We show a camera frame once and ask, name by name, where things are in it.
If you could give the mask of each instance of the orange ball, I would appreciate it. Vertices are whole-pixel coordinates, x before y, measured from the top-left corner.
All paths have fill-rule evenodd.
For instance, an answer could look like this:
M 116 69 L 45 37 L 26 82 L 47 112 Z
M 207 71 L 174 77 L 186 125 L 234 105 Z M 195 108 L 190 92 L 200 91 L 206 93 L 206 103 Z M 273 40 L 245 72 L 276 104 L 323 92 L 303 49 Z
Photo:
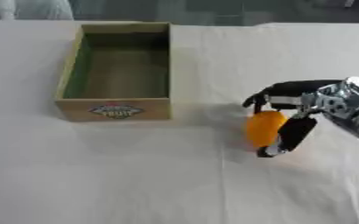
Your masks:
M 255 148 L 271 145 L 278 136 L 278 130 L 287 121 L 278 111 L 262 111 L 248 118 L 245 123 L 246 138 Z

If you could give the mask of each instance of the metal robot arm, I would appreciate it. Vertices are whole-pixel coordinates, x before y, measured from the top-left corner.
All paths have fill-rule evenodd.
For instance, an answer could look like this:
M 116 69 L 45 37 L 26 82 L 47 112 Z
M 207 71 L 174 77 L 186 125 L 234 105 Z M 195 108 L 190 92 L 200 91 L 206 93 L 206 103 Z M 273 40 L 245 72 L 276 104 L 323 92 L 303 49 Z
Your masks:
M 316 125 L 310 115 L 322 113 L 328 120 L 359 137 L 359 78 L 305 80 L 277 83 L 252 95 L 245 108 L 255 104 L 254 113 L 270 103 L 273 109 L 297 109 L 278 131 L 274 144 L 261 147 L 259 157 L 272 158 L 293 151 Z

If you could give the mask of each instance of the cardboard box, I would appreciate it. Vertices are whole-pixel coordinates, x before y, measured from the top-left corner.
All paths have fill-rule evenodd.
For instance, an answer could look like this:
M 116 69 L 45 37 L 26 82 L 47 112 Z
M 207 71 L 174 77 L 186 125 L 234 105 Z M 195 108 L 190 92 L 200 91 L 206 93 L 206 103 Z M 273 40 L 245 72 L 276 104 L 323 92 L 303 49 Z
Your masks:
M 171 116 L 170 25 L 84 24 L 55 101 L 71 121 Z

